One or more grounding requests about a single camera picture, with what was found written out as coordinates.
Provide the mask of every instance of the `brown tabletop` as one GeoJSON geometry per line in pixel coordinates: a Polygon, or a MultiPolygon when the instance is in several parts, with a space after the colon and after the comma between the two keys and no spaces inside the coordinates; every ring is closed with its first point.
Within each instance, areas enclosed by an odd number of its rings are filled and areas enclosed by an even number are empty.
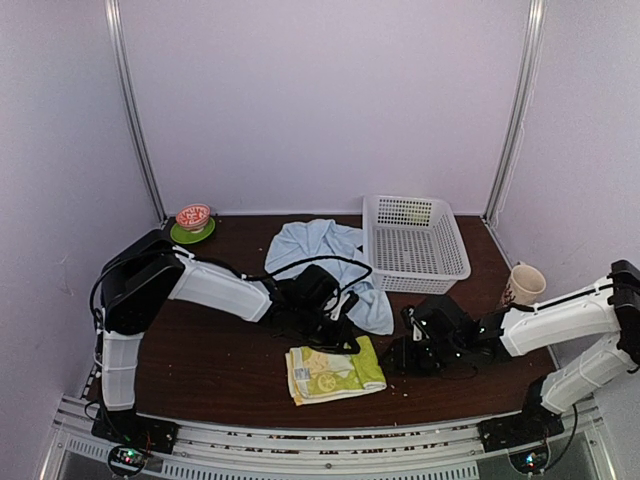
{"type": "MultiPolygon", "coordinates": [[[[238,270],[263,272],[269,244],[282,225],[309,215],[221,217],[214,238],[190,247],[238,270]]],[[[360,226],[358,216],[337,216],[360,226]]],[[[477,318],[494,309],[508,269],[482,221],[458,217],[472,274],[451,296],[477,318]]],[[[389,294],[395,336],[406,333],[399,311],[425,297],[389,294]]],[[[298,342],[223,312],[168,301],[141,346],[137,406],[141,413],[217,423],[300,428],[341,428],[428,423],[518,410],[530,382],[553,371],[545,349],[510,363],[483,367],[470,379],[387,375],[379,393],[319,405],[294,406],[284,354],[298,342]]],[[[371,336],[378,354],[392,337],[371,336]]],[[[469,376],[453,370],[451,377],[469,376]]]]}

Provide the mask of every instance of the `cloth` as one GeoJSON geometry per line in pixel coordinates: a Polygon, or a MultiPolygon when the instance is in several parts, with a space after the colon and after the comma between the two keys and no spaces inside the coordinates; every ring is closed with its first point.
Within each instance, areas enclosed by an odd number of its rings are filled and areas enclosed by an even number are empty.
{"type": "MultiPolygon", "coordinates": [[[[367,263],[362,246],[362,229],[338,225],[334,220],[313,220],[309,223],[293,222],[282,227],[269,247],[265,269],[273,272],[296,260],[316,255],[340,255],[367,263]]],[[[313,262],[344,286],[361,276],[362,267],[339,260],[313,262]]],[[[299,265],[278,275],[277,279],[291,278],[302,273],[309,264],[299,265]]],[[[349,312],[349,318],[361,329],[377,335],[393,333],[393,313],[387,294],[374,288],[371,277],[358,282],[349,290],[360,297],[360,301],[349,312]]]]}
{"type": "Polygon", "coordinates": [[[369,337],[358,337],[357,355],[330,355],[309,347],[285,354],[289,393],[296,406],[380,392],[387,388],[369,337]]]}

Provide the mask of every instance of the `yellow towel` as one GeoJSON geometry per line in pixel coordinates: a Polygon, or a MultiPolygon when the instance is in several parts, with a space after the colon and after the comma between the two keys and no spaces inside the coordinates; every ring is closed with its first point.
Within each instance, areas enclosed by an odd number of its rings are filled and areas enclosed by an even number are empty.
{"type": "Polygon", "coordinates": [[[309,347],[285,354],[289,393],[297,406],[357,397],[387,388],[369,337],[357,338],[357,355],[330,355],[309,347]]]}

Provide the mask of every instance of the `red bowl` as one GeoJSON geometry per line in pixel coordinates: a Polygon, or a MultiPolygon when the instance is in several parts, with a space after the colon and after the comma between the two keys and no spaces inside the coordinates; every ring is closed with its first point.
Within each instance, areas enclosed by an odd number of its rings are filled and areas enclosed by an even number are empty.
{"type": "Polygon", "coordinates": [[[211,217],[211,209],[202,204],[189,205],[176,215],[176,222],[185,230],[198,232],[207,226],[211,217]]]}

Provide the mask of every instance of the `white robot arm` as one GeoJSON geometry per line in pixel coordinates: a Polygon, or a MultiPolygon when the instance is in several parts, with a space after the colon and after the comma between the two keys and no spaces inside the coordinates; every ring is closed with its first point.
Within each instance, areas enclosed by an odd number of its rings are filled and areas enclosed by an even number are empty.
{"type": "MultiPolygon", "coordinates": [[[[355,281],[371,273],[361,262],[336,256],[301,260],[279,271],[324,259],[363,267],[365,273],[355,281]]],[[[247,277],[219,260],[197,258],[174,246],[160,230],[149,232],[107,263],[90,294],[101,377],[100,410],[92,433],[171,452],[177,426],[137,415],[134,393],[140,343],[166,300],[198,303],[248,322],[294,330],[307,345],[324,352],[360,351],[347,316],[358,296],[342,295],[348,286],[341,287],[317,265],[307,266],[294,279],[276,281],[273,275],[247,277]]]]}
{"type": "Polygon", "coordinates": [[[392,347],[392,363],[424,374],[459,360],[508,361],[548,345],[604,334],[569,365],[533,382],[522,413],[482,422],[486,451],[562,433],[563,412],[640,365],[640,272],[625,260],[586,288],[531,307],[511,305],[477,322],[446,295],[407,307],[403,317],[414,335],[392,347]]]}

